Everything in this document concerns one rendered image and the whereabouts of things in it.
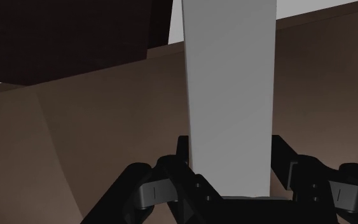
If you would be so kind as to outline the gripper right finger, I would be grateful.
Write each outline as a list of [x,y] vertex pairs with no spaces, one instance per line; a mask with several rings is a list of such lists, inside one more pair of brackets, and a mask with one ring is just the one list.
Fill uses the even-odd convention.
[[272,136],[271,168],[286,190],[300,224],[338,224],[340,216],[358,224],[358,163],[338,169],[296,153],[279,135]]

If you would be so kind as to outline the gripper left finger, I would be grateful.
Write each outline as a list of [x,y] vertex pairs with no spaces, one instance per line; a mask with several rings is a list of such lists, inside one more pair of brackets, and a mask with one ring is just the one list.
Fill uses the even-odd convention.
[[177,224],[224,224],[223,198],[186,163],[189,139],[154,167],[128,165],[80,224],[143,224],[155,205],[166,203]]

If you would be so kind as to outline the white rectangular slab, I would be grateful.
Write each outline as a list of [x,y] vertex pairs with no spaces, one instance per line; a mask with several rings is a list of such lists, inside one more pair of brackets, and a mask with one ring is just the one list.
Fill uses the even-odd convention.
[[221,194],[270,193],[277,0],[182,0],[191,161]]

